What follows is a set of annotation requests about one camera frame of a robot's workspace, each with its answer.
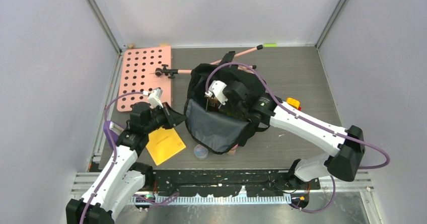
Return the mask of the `yellow illustrated book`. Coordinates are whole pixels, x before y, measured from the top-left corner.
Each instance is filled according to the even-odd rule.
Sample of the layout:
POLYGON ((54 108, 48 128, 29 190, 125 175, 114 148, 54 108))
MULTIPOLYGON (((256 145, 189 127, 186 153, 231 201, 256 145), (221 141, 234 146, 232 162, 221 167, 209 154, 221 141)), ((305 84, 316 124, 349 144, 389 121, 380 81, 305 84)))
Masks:
POLYGON ((159 128, 149 134, 146 145, 156 166, 161 165, 186 148, 185 143, 174 128, 159 128))

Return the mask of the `black backpack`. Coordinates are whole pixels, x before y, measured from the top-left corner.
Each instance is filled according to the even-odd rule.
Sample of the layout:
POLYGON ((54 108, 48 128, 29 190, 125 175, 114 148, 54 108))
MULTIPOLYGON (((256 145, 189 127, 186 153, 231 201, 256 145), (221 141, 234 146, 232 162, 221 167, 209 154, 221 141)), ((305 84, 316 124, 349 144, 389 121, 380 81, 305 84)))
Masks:
MULTIPOLYGON (((206 111, 205 83, 215 68, 215 65, 202 63, 192 70, 184 113, 187 116, 186 128, 192 138, 210 152, 221 155, 235 145, 244 146, 255 133, 264 132, 268 127, 260 127, 259 121, 236 119, 206 111)), ((226 85, 239 81, 248 88, 255 89, 257 96, 251 108, 261 96, 266 95, 266 89, 260 79, 245 69, 239 70, 236 65, 228 65, 218 70, 209 80, 210 83, 213 81, 221 81, 226 85)))

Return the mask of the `orange 78-Storey Treehouse book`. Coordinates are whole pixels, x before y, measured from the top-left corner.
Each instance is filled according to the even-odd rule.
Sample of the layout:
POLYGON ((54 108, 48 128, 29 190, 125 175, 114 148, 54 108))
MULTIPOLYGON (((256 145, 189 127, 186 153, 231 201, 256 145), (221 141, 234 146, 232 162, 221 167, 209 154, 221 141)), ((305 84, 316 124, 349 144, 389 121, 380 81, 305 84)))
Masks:
POLYGON ((206 111, 217 112, 226 116, 232 116, 232 112, 227 105, 221 104, 218 100, 207 98, 206 99, 206 111))

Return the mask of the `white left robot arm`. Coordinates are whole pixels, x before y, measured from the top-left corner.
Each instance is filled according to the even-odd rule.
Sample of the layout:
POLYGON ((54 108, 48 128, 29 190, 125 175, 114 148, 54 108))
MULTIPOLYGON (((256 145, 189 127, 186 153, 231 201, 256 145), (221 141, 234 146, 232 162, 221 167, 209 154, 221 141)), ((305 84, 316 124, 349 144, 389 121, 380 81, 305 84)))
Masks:
POLYGON ((146 102, 133 106, 126 128, 113 143, 110 164, 80 199, 71 199, 65 208, 67 223, 115 223, 122 209, 138 191, 154 186, 153 168, 137 159, 149 143, 149 134, 172 129, 187 117, 168 103, 152 108, 146 102))

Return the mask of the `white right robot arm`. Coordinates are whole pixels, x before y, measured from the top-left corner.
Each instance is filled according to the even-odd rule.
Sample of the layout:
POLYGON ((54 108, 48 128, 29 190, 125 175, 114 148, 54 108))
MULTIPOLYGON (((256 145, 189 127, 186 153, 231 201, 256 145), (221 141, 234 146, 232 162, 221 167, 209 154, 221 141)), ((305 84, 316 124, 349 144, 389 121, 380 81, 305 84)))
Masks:
POLYGON ((213 81, 206 92, 221 106, 234 107, 255 123, 289 131, 321 148, 324 153, 311 159, 297 159, 291 165, 286 179, 294 189, 302 188, 307 182, 333 176, 352 182, 360 166, 365 148, 359 144, 363 132, 356 126, 345 129, 328 124, 278 99, 270 92, 261 94, 252 105, 246 100, 254 94, 241 82, 229 85, 213 81))

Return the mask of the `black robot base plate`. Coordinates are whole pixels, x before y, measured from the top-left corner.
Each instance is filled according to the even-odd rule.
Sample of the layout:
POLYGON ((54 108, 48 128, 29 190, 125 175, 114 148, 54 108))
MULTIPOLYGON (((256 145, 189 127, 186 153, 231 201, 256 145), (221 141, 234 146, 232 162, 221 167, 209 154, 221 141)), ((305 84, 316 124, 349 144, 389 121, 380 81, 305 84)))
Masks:
POLYGON ((175 192, 180 197, 229 197, 245 190, 250 197, 273 197, 293 193, 287 170, 154 170, 141 191, 160 196, 175 192))

